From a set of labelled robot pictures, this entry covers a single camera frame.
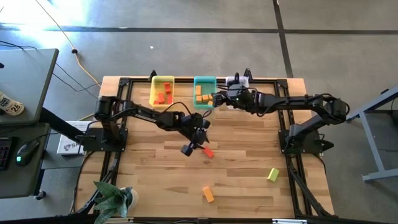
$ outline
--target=wooden block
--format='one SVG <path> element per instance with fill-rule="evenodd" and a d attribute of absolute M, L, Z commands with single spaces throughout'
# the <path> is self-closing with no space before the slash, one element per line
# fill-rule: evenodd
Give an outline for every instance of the wooden block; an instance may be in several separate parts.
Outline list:
<path fill-rule="evenodd" d="M 210 148 L 208 146 L 205 147 L 205 149 L 203 150 L 203 152 L 209 157 L 212 158 L 214 156 L 214 152 L 212 150 L 210 150 Z"/>
<path fill-rule="evenodd" d="M 170 105 L 173 103 L 173 95 L 168 94 L 167 95 L 167 104 Z"/>
<path fill-rule="evenodd" d="M 200 96 L 201 95 L 201 86 L 200 85 L 197 85 L 197 87 L 195 89 L 195 93 L 196 93 L 196 96 Z"/>
<path fill-rule="evenodd" d="M 159 93 L 159 94 L 158 94 L 157 101 L 158 101 L 160 104 L 165 103 L 163 93 Z"/>
<path fill-rule="evenodd" d="M 204 103 L 207 103 L 209 101 L 209 95 L 203 95 L 201 96 L 201 99 Z"/>
<path fill-rule="evenodd" d="M 203 192 L 205 193 L 207 202 L 210 203 L 210 202 L 214 201 L 213 194 L 211 193 L 211 190 L 210 190 L 209 187 L 204 187 L 204 188 L 203 188 Z"/>
<path fill-rule="evenodd" d="M 279 170 L 276 168 L 272 168 L 271 172 L 269 172 L 267 180 L 275 182 L 276 178 L 278 177 Z"/>
<path fill-rule="evenodd" d="M 171 94 L 172 93 L 172 89 L 171 89 L 171 86 L 170 86 L 169 82 L 164 83 L 164 89 L 166 91 L 166 94 Z"/>
<path fill-rule="evenodd" d="M 197 103 L 201 103 L 201 96 L 197 96 Z"/>

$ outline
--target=computer mouse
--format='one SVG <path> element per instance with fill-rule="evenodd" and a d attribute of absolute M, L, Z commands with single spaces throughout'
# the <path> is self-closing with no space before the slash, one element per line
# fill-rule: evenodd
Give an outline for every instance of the computer mouse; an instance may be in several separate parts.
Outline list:
<path fill-rule="evenodd" d="M 29 164 L 36 150 L 39 148 L 39 145 L 40 143 L 36 139 L 22 145 L 17 152 L 16 164 L 19 166 L 26 166 Z"/>

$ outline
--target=gray concrete floor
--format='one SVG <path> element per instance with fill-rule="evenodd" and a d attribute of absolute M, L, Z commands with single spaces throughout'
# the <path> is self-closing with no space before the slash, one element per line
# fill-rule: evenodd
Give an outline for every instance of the gray concrete floor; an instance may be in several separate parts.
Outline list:
<path fill-rule="evenodd" d="M 277 28 L 271 0 L 40 2 L 64 26 Z M 279 4 L 285 29 L 398 28 L 396 1 L 279 0 Z M 83 86 L 93 83 L 76 64 L 61 32 L 40 31 L 53 23 L 34 1 L 23 6 L 7 2 L 0 22 L 35 25 L 21 31 L 0 30 L 0 40 L 58 48 L 58 63 Z M 153 69 L 159 75 L 227 76 L 243 73 L 246 67 L 255 77 L 286 77 L 278 34 L 67 34 L 83 56 L 86 69 L 98 80 L 105 75 L 148 75 Z M 309 93 L 329 92 L 355 109 L 398 83 L 398 35 L 288 34 L 286 39 L 293 75 L 305 79 Z M 59 69 L 54 72 L 76 86 Z M 97 87 L 90 91 L 98 94 Z M 78 119 L 92 113 L 94 106 L 95 99 L 89 94 L 75 93 L 52 79 L 45 107 L 59 117 Z M 398 178 L 371 184 L 361 179 L 362 174 L 376 171 L 361 124 L 355 121 L 320 131 L 335 143 L 324 156 L 335 213 L 344 218 L 397 223 Z M 42 188 L 48 197 L 41 201 L 32 197 L 0 200 L 0 219 L 67 214 L 76 175 L 76 169 L 46 172 Z"/>

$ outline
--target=yellow bin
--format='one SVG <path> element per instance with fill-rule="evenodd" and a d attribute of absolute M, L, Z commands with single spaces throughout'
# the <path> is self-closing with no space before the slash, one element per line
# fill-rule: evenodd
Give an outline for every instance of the yellow bin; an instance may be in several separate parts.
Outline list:
<path fill-rule="evenodd" d="M 172 103 L 174 103 L 174 76 L 154 76 L 152 77 L 152 83 L 150 84 L 150 96 L 149 104 L 155 109 L 166 109 L 169 104 L 155 105 L 154 101 L 159 93 L 163 93 L 167 102 L 167 94 L 164 88 L 164 83 L 169 82 L 170 88 L 172 89 Z"/>

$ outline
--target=keyboard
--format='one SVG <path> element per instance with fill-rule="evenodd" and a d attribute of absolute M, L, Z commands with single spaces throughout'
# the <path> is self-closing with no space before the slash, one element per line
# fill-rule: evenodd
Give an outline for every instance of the keyboard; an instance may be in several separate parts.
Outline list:
<path fill-rule="evenodd" d="M 0 137 L 0 170 L 6 170 L 16 138 L 1 138 Z"/>

